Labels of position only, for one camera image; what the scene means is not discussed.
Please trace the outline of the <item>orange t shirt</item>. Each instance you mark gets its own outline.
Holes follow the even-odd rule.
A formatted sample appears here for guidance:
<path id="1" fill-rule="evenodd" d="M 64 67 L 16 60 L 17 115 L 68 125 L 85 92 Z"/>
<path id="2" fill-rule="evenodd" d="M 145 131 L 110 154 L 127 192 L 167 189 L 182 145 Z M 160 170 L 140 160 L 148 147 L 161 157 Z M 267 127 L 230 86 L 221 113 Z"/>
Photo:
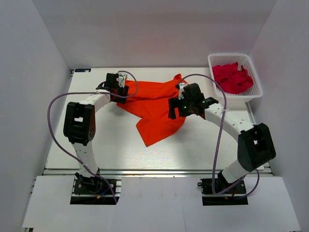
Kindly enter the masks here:
<path id="1" fill-rule="evenodd" d="M 139 81 L 139 87 L 131 80 L 126 81 L 128 94 L 136 94 L 126 99 L 126 103 L 117 106 L 140 118 L 136 128 L 145 144 L 149 147 L 176 133 L 185 122 L 184 117 L 177 116 L 175 120 L 168 117 L 169 99 L 178 97 L 176 85 L 182 75 L 177 74 L 167 82 Z"/>

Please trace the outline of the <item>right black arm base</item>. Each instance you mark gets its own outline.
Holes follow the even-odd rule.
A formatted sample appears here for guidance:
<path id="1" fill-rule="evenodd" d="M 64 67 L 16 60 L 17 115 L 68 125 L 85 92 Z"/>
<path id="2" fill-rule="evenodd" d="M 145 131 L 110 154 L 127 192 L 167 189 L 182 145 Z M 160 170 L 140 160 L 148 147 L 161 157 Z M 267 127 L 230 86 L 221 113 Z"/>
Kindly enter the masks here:
<path id="1" fill-rule="evenodd" d="M 215 192 L 221 192 L 224 189 L 230 187 L 230 184 L 225 184 L 221 180 L 217 180 L 215 178 Z M 200 179 L 200 181 L 197 183 L 197 186 L 201 188 L 201 192 L 205 195 L 213 195 L 212 192 L 212 179 L 211 178 L 203 178 Z M 235 185 L 233 188 L 230 188 L 228 191 L 224 192 L 227 196 L 235 196 L 236 194 L 246 194 L 247 190 L 244 184 L 244 181 L 241 180 L 237 185 Z"/>

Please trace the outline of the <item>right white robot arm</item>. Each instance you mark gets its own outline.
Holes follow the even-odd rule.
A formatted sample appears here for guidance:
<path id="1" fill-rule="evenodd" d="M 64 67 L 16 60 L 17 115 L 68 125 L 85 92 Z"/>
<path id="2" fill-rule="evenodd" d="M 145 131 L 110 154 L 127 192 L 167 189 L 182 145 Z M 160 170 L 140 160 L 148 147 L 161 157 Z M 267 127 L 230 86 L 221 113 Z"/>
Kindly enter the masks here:
<path id="1" fill-rule="evenodd" d="M 256 168 L 276 157 L 270 130 L 264 123 L 255 125 L 226 110 L 216 99 L 205 98 L 198 84 L 180 83 L 179 95 L 169 99 L 169 118 L 197 115 L 227 132 L 238 143 L 237 158 L 218 173 L 216 183 L 225 193 L 235 188 L 236 182 Z"/>

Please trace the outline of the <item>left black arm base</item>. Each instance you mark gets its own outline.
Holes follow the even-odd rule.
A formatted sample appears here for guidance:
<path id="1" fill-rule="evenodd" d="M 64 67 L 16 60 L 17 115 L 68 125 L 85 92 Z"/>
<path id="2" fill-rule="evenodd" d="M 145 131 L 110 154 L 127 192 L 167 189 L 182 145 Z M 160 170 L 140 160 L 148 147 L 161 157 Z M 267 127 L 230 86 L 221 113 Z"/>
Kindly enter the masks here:
<path id="1" fill-rule="evenodd" d="M 75 173 L 75 184 L 73 193 L 77 195 L 106 195 L 111 194 L 108 184 L 101 178 L 85 177 L 79 173 Z"/>

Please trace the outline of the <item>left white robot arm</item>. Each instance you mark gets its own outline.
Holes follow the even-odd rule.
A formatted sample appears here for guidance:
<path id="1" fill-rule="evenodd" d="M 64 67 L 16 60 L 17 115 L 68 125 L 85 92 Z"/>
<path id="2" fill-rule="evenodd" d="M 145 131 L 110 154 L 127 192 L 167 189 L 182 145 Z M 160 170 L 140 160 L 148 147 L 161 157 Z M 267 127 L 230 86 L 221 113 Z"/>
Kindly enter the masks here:
<path id="1" fill-rule="evenodd" d="M 92 145 L 96 133 L 96 112 L 111 102 L 126 102 L 129 90 L 126 80 L 125 73 L 108 73 L 94 94 L 82 101 L 67 104 L 63 133 L 81 161 L 79 175 L 88 177 L 85 187 L 92 193 L 100 191 L 102 187 L 102 181 L 93 176 L 99 175 Z"/>

